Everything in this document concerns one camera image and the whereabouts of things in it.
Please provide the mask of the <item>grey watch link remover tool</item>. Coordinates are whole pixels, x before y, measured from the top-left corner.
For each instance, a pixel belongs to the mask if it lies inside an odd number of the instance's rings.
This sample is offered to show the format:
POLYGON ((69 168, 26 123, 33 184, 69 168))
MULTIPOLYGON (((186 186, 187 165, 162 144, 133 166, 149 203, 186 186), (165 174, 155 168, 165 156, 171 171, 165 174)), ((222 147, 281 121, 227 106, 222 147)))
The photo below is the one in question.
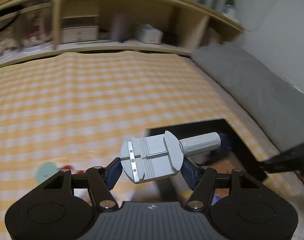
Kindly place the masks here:
POLYGON ((127 177, 134 183, 146 183, 176 175, 185 157, 217 150, 222 145, 218 133, 212 132, 185 139, 173 133, 125 140, 120 161, 127 177))

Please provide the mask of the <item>dark blue jar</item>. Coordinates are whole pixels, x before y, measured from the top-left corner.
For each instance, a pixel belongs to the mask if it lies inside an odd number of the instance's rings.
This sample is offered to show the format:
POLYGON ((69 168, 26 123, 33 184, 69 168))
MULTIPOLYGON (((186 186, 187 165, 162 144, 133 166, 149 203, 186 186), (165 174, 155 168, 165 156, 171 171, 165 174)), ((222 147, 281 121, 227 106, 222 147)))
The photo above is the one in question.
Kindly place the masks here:
POLYGON ((225 153, 228 152, 230 150, 230 140, 228 138, 228 136, 224 133, 219 133, 219 137, 220 137, 220 147, 217 149, 218 152, 220 153, 225 153))

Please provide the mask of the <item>black shallow cardboard box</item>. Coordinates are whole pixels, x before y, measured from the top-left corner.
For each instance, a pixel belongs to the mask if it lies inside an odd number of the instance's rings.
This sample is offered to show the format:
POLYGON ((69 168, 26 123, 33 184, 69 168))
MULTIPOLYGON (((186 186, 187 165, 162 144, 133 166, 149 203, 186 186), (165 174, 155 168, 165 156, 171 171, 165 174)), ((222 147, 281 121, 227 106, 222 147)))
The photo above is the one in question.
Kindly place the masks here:
POLYGON ((249 146, 246 146, 236 130, 225 119, 148 128, 145 131, 145 135, 159 135, 165 131, 170 131, 177 139, 185 139, 211 132, 224 133, 230 140, 230 150, 228 152, 220 153, 214 150, 209 153, 201 153, 190 157, 191 162, 196 166, 210 166, 219 173, 230 173, 234 168, 241 168, 261 182, 268 178, 266 173, 259 167, 258 161, 249 146))

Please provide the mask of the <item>grey pillow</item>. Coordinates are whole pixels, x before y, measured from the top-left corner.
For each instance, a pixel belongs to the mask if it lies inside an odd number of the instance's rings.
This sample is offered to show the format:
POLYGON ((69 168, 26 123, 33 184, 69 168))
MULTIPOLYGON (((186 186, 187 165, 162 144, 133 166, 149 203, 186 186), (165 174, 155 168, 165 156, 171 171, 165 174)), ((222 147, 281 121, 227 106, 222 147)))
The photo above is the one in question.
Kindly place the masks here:
POLYGON ((232 43, 200 47, 192 60, 251 115, 279 150, 304 142, 304 94, 232 43))

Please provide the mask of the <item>mint green small object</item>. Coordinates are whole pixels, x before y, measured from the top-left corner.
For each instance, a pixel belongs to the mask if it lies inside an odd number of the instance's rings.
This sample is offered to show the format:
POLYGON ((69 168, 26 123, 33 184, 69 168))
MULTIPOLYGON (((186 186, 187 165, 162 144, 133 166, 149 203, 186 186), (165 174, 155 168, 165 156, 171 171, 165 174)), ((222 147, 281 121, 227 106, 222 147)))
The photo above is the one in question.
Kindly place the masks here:
POLYGON ((36 171, 34 179, 37 185, 40 185, 48 178, 57 173, 60 169, 53 162, 43 163, 36 171))

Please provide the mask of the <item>yellow checkered cloth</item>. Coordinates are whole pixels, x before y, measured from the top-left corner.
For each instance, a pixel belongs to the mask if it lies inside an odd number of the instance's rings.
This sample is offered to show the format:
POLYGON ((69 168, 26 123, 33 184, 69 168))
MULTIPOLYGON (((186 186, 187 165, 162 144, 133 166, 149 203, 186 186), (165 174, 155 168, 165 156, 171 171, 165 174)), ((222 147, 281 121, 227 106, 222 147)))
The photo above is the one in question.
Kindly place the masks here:
POLYGON ((205 85, 175 54, 64 53, 1 68, 0 239, 43 163, 106 165, 125 139, 195 117, 205 85))

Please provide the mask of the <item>purple box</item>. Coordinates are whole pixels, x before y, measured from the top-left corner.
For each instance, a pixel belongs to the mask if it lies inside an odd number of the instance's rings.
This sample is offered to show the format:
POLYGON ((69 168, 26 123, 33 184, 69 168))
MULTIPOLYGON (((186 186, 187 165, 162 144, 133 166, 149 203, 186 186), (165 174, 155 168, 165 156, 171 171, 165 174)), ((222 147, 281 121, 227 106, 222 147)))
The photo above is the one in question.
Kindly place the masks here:
POLYGON ((123 42, 128 33, 128 16, 126 14, 114 14, 111 26, 111 40, 123 42))

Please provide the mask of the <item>white tissue box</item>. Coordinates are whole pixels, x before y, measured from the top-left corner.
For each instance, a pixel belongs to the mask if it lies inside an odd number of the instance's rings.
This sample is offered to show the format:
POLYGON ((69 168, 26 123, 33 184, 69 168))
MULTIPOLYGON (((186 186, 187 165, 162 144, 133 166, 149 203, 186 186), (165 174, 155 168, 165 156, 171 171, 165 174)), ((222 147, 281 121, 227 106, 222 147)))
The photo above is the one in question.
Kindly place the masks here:
POLYGON ((136 26, 135 38, 146 44, 161 44, 163 32, 149 24, 138 24, 136 26))

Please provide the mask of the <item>white small drawer box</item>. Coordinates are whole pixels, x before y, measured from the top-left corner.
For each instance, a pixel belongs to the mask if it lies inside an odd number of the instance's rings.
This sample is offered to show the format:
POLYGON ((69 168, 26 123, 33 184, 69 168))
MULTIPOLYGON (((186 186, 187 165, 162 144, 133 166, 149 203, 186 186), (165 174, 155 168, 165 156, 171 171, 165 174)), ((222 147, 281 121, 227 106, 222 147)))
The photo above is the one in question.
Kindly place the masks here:
POLYGON ((98 18, 82 16, 61 20, 62 43, 95 41, 99 35, 98 18))

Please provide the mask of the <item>wooden headboard shelf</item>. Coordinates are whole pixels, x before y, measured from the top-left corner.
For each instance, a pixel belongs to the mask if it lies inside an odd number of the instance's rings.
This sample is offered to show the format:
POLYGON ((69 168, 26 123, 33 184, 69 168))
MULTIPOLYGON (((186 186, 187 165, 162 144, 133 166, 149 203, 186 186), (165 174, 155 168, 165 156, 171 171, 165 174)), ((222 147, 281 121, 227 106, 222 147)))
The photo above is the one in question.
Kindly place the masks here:
MULTIPOLYGON (((19 4, 48 0, 0 0, 0 11, 19 4)), ((0 62, 0 68, 59 55, 65 52, 138 50, 189 56, 204 44, 209 29, 222 42, 233 41, 242 26, 221 13, 192 0, 50 0, 53 2, 52 42, 50 48, 32 53, 20 52, 0 62), (128 16, 128 33, 123 42, 111 40, 114 14, 128 16), (99 35, 95 41, 62 43, 61 20, 82 16, 98 18, 99 35), (146 44, 135 38, 136 26, 149 24, 163 32, 161 44, 146 44)))

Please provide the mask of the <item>green glass bottle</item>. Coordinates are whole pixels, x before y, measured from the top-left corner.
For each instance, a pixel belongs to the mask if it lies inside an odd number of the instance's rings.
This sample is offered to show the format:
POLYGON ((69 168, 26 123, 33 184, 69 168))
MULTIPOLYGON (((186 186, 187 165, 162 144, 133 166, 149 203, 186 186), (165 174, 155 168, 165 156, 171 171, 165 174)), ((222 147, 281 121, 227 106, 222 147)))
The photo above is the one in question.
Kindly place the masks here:
POLYGON ((222 13, 231 17, 235 17, 236 16, 235 0, 226 0, 224 3, 222 13))

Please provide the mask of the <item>clear display case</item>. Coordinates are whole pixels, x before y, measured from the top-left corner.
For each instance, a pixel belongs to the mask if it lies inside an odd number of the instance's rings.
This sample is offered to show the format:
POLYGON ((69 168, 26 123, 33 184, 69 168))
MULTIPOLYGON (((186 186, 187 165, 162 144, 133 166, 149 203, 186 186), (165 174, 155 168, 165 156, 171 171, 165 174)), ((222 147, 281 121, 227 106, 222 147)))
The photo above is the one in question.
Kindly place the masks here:
POLYGON ((0 11, 0 62, 20 52, 50 48, 53 2, 14 5, 0 11))

